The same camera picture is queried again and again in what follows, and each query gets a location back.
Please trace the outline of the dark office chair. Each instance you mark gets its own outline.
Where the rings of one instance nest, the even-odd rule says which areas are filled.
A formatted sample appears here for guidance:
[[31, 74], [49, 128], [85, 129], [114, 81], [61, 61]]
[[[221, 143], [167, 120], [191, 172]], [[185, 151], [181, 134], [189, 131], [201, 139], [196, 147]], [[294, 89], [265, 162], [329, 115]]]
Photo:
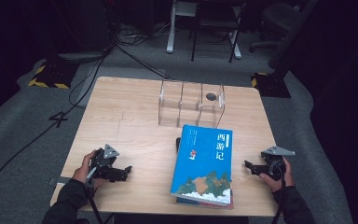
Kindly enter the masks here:
[[276, 48], [295, 26], [300, 13], [286, 3], [276, 3], [262, 11], [261, 42], [253, 43], [249, 51], [258, 48]]

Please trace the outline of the person's left hand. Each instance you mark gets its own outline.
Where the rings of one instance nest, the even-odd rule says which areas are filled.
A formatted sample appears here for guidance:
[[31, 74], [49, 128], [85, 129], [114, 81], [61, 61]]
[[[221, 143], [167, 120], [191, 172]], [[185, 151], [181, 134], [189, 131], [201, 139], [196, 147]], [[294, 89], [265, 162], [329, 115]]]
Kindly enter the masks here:
[[92, 150], [91, 153], [84, 156], [81, 165], [75, 169], [75, 172], [72, 176], [74, 180], [77, 180], [83, 184], [87, 182], [87, 176], [90, 172], [90, 161], [95, 154], [95, 150]]

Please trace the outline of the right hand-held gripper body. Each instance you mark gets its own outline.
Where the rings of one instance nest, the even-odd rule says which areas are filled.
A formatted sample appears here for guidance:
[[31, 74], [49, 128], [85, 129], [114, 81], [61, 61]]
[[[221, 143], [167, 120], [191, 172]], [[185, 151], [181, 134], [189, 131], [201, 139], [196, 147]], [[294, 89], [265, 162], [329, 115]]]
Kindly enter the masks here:
[[278, 146], [269, 147], [261, 152], [261, 157], [267, 163], [267, 174], [274, 180], [281, 179], [286, 171], [283, 157], [295, 155], [294, 151]]

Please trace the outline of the white desk frame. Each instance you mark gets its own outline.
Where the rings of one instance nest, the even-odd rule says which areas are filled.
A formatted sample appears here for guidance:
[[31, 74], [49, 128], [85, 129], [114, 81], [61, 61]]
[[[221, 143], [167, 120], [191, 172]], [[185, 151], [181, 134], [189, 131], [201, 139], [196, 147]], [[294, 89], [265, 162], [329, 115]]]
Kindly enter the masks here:
[[[166, 47], [167, 53], [173, 53], [176, 19], [179, 19], [180, 17], [195, 17], [195, 14], [196, 3], [190, 2], [190, 0], [172, 0], [170, 31]], [[234, 40], [237, 35], [238, 31], [228, 33], [230, 44], [234, 44]], [[239, 60], [242, 56], [238, 44], [234, 47], [235, 58]]]

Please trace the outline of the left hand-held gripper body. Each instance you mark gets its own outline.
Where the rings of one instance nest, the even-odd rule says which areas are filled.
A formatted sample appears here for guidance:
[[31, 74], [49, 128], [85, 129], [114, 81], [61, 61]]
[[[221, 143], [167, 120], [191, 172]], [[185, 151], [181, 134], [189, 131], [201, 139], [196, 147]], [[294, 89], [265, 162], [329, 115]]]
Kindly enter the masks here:
[[101, 178], [114, 182], [115, 176], [125, 175], [124, 170], [113, 167], [118, 155], [119, 153], [108, 144], [97, 149], [89, 166], [89, 181]]

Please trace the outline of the grey tape piece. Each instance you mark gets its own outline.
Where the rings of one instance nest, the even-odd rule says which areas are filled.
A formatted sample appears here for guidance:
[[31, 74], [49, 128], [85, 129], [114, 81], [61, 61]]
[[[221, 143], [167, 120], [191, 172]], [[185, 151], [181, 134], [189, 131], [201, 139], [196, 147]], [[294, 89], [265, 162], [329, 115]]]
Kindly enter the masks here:
[[59, 176], [57, 178], [52, 177], [48, 184], [51, 186], [65, 185], [70, 180], [70, 177]]

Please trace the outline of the black folding chair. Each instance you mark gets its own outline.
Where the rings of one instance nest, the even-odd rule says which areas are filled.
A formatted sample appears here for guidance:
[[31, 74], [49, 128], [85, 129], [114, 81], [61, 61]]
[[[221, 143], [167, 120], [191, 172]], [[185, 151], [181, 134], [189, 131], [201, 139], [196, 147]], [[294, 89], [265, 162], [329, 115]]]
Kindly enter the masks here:
[[232, 62], [237, 47], [241, 15], [245, 10], [246, 3], [247, 0], [197, 0], [194, 25], [191, 31], [191, 34], [194, 35], [191, 61], [195, 59], [197, 45], [219, 45], [219, 42], [198, 40], [199, 31], [207, 30], [225, 33], [223, 40], [228, 40], [229, 62]]

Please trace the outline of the black stand with striped base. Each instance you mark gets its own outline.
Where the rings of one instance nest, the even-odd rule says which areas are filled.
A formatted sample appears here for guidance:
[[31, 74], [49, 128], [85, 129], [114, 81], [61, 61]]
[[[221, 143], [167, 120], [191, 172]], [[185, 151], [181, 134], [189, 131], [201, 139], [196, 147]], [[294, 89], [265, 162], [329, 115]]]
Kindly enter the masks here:
[[268, 61], [268, 66], [274, 70], [271, 74], [253, 73], [251, 75], [252, 86], [263, 97], [290, 98], [290, 92], [284, 83], [284, 77], [288, 73], [291, 61], [296, 57], [292, 52], [293, 42], [314, 9], [318, 0], [304, 0], [294, 8], [300, 13], [295, 26], [288, 32], [285, 38], [276, 47]]

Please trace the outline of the thick blue book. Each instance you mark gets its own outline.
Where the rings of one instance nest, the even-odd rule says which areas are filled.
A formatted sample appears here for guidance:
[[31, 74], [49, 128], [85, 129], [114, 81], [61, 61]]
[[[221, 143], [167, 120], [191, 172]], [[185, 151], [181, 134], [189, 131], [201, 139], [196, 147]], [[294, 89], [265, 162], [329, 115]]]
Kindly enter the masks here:
[[200, 203], [231, 204], [233, 132], [183, 126], [171, 195]]

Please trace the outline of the clear acrylic book rack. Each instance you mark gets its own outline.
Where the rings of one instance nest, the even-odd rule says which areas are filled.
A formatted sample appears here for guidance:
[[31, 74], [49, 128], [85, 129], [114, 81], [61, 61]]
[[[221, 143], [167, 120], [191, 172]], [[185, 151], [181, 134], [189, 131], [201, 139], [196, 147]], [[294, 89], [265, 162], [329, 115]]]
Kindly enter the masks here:
[[[215, 101], [206, 98], [216, 95]], [[225, 87], [164, 79], [158, 99], [158, 124], [179, 127], [185, 124], [217, 128], [226, 108]]]

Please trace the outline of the dark stand with round base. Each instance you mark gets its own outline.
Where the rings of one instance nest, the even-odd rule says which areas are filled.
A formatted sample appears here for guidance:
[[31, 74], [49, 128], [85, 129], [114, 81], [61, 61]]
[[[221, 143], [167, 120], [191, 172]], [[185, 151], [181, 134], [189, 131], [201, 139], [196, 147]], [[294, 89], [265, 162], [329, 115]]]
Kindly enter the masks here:
[[116, 44], [117, 6], [115, 0], [50, 0], [74, 44], [61, 57], [71, 63], [98, 61]]

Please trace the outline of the person's right hand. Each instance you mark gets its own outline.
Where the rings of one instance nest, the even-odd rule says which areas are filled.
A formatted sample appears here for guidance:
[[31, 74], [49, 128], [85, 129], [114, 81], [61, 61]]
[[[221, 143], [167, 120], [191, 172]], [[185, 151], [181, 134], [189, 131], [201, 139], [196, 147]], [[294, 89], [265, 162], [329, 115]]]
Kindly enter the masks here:
[[[284, 185], [286, 187], [294, 186], [295, 181], [294, 181], [293, 175], [292, 175], [291, 164], [289, 163], [289, 161], [287, 159], [283, 159], [283, 161], [284, 161], [285, 168], [286, 168], [286, 171], [284, 173], [284, 182], [285, 182]], [[276, 192], [276, 191], [280, 190], [283, 186], [283, 183], [281, 180], [273, 180], [270, 176], [268, 176], [266, 174], [260, 174], [259, 178], [270, 187], [272, 192]]]

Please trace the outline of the black base with striped tape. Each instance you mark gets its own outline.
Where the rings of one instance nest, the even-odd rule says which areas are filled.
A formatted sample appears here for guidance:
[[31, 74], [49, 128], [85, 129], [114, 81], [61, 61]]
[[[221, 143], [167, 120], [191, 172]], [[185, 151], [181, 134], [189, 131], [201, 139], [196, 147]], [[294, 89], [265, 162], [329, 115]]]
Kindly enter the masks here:
[[48, 61], [42, 62], [28, 85], [42, 88], [70, 89], [78, 67], [77, 63], [56, 65]]

